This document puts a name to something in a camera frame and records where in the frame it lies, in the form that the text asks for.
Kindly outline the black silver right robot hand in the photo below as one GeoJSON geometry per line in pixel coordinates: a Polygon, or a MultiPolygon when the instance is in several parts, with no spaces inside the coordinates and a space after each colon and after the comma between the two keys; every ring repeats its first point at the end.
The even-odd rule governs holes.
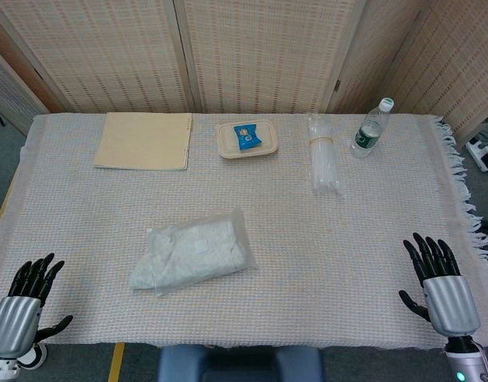
{"type": "Polygon", "coordinates": [[[467,279],[461,274],[455,255],[443,240],[412,234],[404,240],[414,271],[424,294],[425,304],[415,302],[405,290],[398,295],[406,307],[447,338],[470,336],[481,321],[467,279]]]}

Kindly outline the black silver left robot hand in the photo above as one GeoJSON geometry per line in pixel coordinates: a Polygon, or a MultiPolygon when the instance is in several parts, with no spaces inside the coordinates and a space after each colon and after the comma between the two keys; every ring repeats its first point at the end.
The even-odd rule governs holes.
{"type": "Polygon", "coordinates": [[[9,291],[0,301],[0,359],[17,360],[35,344],[56,336],[73,320],[67,315],[54,326],[39,328],[41,313],[64,261],[54,254],[25,262],[16,272],[9,291]]]}

